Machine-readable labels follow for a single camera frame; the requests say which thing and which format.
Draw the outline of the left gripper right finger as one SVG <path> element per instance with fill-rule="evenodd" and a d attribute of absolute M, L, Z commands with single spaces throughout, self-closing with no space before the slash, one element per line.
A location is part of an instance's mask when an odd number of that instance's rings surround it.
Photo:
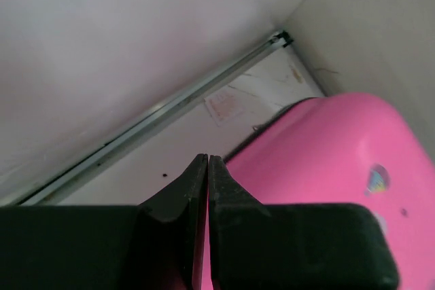
<path fill-rule="evenodd" d="M 397 289 L 375 216 L 351 203 L 263 204 L 211 156 L 209 250 L 215 289 Z"/>

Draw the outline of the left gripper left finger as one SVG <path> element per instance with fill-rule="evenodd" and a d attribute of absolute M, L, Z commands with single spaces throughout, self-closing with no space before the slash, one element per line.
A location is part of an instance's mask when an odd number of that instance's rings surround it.
<path fill-rule="evenodd" d="M 138 205 L 5 206 L 2 289 L 200 289 L 208 157 Z"/>

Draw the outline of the pink hard-shell suitcase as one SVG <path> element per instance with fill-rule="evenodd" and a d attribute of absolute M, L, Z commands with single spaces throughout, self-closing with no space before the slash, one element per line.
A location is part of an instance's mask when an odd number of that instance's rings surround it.
<path fill-rule="evenodd" d="M 365 206 L 398 264 L 400 288 L 434 288 L 434 164 L 383 99 L 346 93 L 298 103 L 227 167 L 266 204 Z"/>

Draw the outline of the aluminium rail left side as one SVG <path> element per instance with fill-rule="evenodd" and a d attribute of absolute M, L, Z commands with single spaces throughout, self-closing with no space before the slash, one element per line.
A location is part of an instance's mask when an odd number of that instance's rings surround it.
<path fill-rule="evenodd" d="M 148 109 L 138 122 L 123 130 L 120 134 L 116 135 L 116 137 L 99 145 L 95 150 L 84 156 L 84 158 L 70 164 L 46 180 L 32 181 L 30 185 L 22 186 L 14 192 L 2 196 L 1 204 L 15 205 L 25 202 L 29 202 L 30 204 L 41 202 L 44 198 L 70 183 L 71 180 L 77 176 L 92 169 L 102 161 L 103 158 L 116 152 L 123 145 L 130 143 L 139 135 L 155 129 L 169 118 L 174 117 L 182 109 L 193 104 L 197 99 L 202 98 L 206 92 L 216 86 L 223 86 L 234 80 L 261 59 L 266 58 L 266 56 L 277 51 L 279 48 L 290 46 L 293 42 L 293 38 L 287 31 L 282 30 L 275 33 L 270 39 L 242 58 L 206 75 L 206 77 L 197 80 L 187 88 L 184 88 L 175 95 L 170 96 L 163 102 Z"/>

